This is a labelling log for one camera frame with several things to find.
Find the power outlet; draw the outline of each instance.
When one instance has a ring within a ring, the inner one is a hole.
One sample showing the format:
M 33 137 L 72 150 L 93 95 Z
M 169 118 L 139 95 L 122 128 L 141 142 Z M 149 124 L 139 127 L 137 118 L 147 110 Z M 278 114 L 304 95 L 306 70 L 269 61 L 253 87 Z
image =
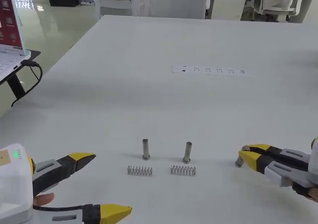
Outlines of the power outlet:
M 214 68 L 210 66 L 180 66 L 172 67 L 172 72 L 181 74 L 205 74 L 216 76 L 241 76 L 251 77 L 250 72 L 245 69 L 228 69 L 228 68 Z

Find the white table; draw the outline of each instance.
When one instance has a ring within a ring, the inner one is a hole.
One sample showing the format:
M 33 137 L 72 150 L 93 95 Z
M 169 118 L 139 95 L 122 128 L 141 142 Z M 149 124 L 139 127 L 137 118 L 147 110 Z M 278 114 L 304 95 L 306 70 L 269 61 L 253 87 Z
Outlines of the white table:
M 35 161 L 96 153 L 54 189 L 52 206 L 130 205 L 123 224 L 316 224 L 318 204 L 234 166 L 246 144 L 310 152 L 316 31 L 105 16 L 0 120 L 1 145 L 21 143 Z M 173 65 L 244 68 L 252 77 L 174 74 Z M 141 159 L 143 137 L 149 161 Z M 170 175 L 187 141 L 197 175 Z M 154 175 L 127 175 L 130 164 L 153 167 Z

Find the metal spring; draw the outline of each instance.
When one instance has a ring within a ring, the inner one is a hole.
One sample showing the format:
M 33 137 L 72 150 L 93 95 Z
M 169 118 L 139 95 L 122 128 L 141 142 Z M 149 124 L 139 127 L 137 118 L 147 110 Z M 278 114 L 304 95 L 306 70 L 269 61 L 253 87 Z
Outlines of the metal spring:
M 171 165 L 171 174 L 194 176 L 196 174 L 196 168 L 195 166 Z
M 132 166 L 129 165 L 127 168 L 128 174 L 140 175 L 140 176 L 152 176 L 153 168 L 142 167 L 142 166 Z
M 243 146 L 242 150 L 249 151 L 249 147 Z M 240 156 L 238 156 L 237 160 L 235 161 L 235 165 L 239 168 L 242 168 L 243 164 L 244 164 L 244 160 Z

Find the laptop keyboard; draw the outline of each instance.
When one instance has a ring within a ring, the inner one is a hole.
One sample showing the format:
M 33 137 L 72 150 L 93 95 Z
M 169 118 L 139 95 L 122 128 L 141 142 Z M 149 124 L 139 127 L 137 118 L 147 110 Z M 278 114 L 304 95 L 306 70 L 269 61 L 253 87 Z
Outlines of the laptop keyboard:
M 0 61 L 0 74 L 6 69 L 10 68 L 13 64 L 16 64 L 15 60 Z

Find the glossy floor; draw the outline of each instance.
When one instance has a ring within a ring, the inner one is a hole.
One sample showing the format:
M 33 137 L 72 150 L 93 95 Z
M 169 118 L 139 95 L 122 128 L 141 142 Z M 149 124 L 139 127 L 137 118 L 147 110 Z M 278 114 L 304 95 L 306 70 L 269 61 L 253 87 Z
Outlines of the glossy floor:
M 51 7 L 48 0 L 15 0 L 22 23 L 24 45 L 27 49 L 41 51 L 36 58 L 48 71 L 94 24 L 94 7 L 90 5 Z M 18 76 L 25 89 L 36 79 L 29 68 Z M 0 116 L 10 108 L 15 97 L 7 83 L 0 86 Z

